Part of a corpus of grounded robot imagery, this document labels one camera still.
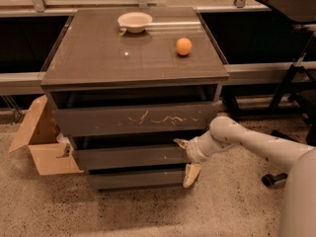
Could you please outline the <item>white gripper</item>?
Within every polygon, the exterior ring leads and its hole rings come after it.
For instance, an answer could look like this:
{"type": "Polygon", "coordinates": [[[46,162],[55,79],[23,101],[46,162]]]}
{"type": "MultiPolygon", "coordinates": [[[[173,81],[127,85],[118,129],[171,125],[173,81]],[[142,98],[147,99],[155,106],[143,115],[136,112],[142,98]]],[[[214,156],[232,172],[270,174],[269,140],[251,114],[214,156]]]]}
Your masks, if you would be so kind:
{"type": "Polygon", "coordinates": [[[183,187],[189,188],[194,184],[194,182],[198,178],[198,175],[201,169],[200,163],[205,162],[207,160],[207,157],[199,149],[198,139],[196,137],[191,139],[190,141],[187,141],[185,139],[175,138],[174,142],[177,143],[183,149],[187,148],[187,154],[188,154],[189,159],[193,163],[196,163],[196,164],[186,165],[183,187]]]}

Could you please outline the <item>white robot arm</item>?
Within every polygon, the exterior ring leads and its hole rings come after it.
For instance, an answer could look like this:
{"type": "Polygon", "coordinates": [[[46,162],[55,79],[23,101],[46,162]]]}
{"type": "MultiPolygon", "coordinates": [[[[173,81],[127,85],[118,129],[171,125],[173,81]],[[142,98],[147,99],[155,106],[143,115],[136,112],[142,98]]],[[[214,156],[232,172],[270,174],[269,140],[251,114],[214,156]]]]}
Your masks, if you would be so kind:
{"type": "Polygon", "coordinates": [[[240,145],[287,174],[278,237],[316,237],[316,148],[250,130],[229,117],[217,117],[209,131],[176,141],[191,162],[183,186],[190,187],[201,164],[214,153],[240,145]]]}

